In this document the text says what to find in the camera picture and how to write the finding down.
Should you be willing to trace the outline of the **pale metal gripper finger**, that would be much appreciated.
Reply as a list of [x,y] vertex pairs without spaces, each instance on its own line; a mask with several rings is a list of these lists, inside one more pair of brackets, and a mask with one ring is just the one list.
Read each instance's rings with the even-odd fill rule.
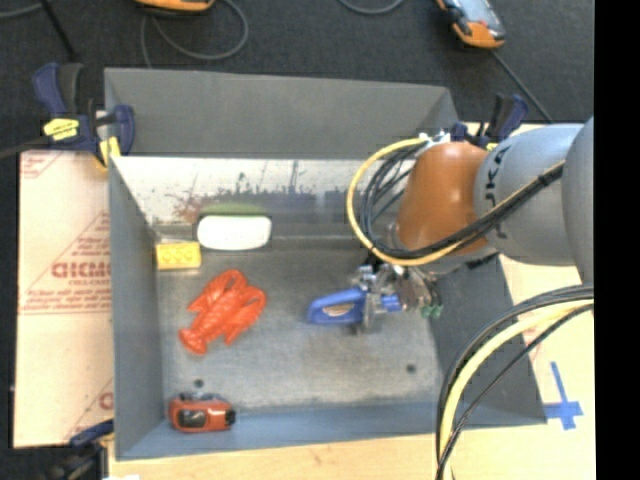
[[384,282],[381,268],[370,264],[360,265],[351,276],[351,285],[365,296],[382,294]]
[[362,310],[362,322],[360,324],[363,333],[379,333],[384,324],[387,310],[379,295],[367,295]]

